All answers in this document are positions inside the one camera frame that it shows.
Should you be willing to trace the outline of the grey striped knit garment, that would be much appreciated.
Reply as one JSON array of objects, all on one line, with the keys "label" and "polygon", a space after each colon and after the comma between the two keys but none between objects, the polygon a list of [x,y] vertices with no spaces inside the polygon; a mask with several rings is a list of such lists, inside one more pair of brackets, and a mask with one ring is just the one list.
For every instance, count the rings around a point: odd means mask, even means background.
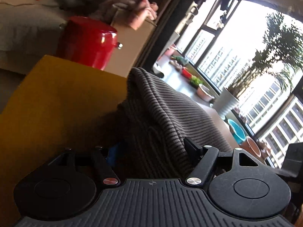
[{"label": "grey striped knit garment", "polygon": [[232,150],[196,102],[144,69],[132,69],[110,134],[118,177],[185,178],[196,166],[185,150],[186,137],[222,152]]}]

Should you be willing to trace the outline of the pink clothes pile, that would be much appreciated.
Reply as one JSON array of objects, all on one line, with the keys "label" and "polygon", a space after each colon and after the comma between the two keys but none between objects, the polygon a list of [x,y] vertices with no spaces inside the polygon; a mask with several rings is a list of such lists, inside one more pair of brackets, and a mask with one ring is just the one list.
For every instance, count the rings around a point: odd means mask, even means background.
[{"label": "pink clothes pile", "polygon": [[137,30],[146,19],[155,21],[158,17],[158,5],[149,0],[106,0],[89,17],[110,24],[117,13],[126,13],[126,24]]}]

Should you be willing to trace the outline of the teal plastic basin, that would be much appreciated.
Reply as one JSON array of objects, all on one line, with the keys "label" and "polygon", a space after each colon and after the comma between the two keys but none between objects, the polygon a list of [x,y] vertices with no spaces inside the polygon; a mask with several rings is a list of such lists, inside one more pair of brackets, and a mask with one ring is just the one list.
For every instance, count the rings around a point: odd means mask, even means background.
[{"label": "teal plastic basin", "polygon": [[235,138],[236,142],[240,145],[246,140],[246,135],[243,129],[232,119],[228,119],[227,123],[232,129],[232,135]]}]

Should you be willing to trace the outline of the pink plastic bucket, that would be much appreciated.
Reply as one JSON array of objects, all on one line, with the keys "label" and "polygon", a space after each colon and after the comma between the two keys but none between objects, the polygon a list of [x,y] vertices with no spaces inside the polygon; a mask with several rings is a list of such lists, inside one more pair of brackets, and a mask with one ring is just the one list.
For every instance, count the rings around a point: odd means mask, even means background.
[{"label": "pink plastic bucket", "polygon": [[256,158],[261,158],[261,151],[256,142],[254,140],[247,136],[245,142],[242,144],[243,148],[248,151],[251,155],[253,155]]}]

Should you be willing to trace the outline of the white ribbed plant pot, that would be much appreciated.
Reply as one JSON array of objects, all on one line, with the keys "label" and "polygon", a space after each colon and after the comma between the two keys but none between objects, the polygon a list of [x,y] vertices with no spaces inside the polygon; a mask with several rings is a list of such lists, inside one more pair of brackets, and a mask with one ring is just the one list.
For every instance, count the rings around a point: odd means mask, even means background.
[{"label": "white ribbed plant pot", "polygon": [[212,108],[219,116],[226,116],[238,104],[239,100],[224,87],[221,94],[215,99]]}]

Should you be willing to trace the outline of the pink bowl planter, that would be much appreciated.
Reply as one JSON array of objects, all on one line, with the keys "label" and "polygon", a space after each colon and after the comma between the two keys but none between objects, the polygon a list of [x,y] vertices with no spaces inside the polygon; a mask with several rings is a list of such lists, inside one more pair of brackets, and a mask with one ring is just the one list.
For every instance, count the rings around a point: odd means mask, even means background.
[{"label": "pink bowl planter", "polygon": [[199,84],[198,88],[197,88],[197,91],[196,91],[196,94],[204,101],[206,102],[210,102],[212,100],[214,100],[214,96],[209,94],[209,89],[204,86],[203,84]]}]

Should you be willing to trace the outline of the green leafy vegetables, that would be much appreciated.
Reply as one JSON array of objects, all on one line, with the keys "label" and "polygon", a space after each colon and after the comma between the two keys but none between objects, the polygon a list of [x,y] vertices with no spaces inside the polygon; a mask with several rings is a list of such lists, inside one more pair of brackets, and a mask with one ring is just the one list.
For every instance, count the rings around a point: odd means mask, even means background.
[{"label": "green leafy vegetables", "polygon": [[192,87],[194,87],[195,89],[198,89],[198,87],[202,84],[203,84],[203,81],[201,79],[199,79],[198,77],[196,77],[194,75],[192,75],[190,77],[190,85]]}]

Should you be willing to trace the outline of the red bowl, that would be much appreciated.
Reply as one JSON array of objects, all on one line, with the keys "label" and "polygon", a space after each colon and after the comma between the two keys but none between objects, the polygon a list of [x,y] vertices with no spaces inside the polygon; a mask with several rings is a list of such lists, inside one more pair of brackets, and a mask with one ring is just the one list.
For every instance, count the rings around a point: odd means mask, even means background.
[{"label": "red bowl", "polygon": [[187,79],[191,79],[192,77],[192,74],[188,71],[186,67],[182,68],[181,74]]}]

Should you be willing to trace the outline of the beige cardboard box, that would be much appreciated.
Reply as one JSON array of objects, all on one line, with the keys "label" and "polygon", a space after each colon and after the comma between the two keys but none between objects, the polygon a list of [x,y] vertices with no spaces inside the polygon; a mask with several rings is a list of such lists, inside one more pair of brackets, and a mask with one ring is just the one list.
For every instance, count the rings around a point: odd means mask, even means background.
[{"label": "beige cardboard box", "polygon": [[134,30],[126,23],[128,16],[128,11],[119,9],[110,24],[117,30],[117,39],[122,48],[113,51],[104,69],[122,77],[128,76],[156,27],[153,21],[146,19],[137,30]]}]

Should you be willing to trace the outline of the red round stool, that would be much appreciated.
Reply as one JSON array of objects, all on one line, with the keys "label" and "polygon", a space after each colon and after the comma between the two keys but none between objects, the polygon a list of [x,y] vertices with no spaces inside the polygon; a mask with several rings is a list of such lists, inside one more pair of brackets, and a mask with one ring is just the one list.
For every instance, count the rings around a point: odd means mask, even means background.
[{"label": "red round stool", "polygon": [[118,42],[117,30],[95,19],[72,16],[61,32],[55,56],[104,70]]}]

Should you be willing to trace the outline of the tall green potted plant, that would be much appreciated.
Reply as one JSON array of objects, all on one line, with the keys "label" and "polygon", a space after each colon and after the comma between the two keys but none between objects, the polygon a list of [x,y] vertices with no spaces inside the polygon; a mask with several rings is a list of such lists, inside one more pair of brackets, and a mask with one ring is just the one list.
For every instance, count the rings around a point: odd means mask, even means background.
[{"label": "tall green potted plant", "polygon": [[288,91],[293,88],[292,77],[302,71],[302,30],[293,22],[286,22],[285,15],[279,11],[266,16],[266,26],[263,48],[256,50],[251,66],[239,73],[227,88],[236,99],[264,74],[275,78],[281,91]]}]

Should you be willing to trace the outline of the white vacuum cleaner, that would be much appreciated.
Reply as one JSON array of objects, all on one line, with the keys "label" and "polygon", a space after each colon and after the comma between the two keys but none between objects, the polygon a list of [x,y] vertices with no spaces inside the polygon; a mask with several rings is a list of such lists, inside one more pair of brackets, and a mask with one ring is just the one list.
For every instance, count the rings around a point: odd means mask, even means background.
[{"label": "white vacuum cleaner", "polygon": [[184,18],[179,22],[178,26],[175,28],[174,32],[170,36],[169,40],[165,44],[164,48],[162,49],[159,57],[157,58],[156,62],[154,63],[152,67],[152,74],[156,75],[159,78],[163,78],[164,74],[162,72],[161,66],[158,64],[158,61],[163,56],[166,50],[168,50],[173,43],[180,37],[181,32],[190,24],[193,22],[193,18],[198,14],[198,7],[195,2],[191,4],[191,6],[188,8],[188,10],[185,13]]}]

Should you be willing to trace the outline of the grey sofa bed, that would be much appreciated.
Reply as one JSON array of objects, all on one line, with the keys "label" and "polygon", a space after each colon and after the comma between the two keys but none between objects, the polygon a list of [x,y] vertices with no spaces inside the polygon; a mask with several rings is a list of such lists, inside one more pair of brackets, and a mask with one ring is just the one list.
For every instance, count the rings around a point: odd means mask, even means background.
[{"label": "grey sofa bed", "polygon": [[1,0],[1,68],[27,74],[44,55],[55,55],[69,16],[59,0]]}]

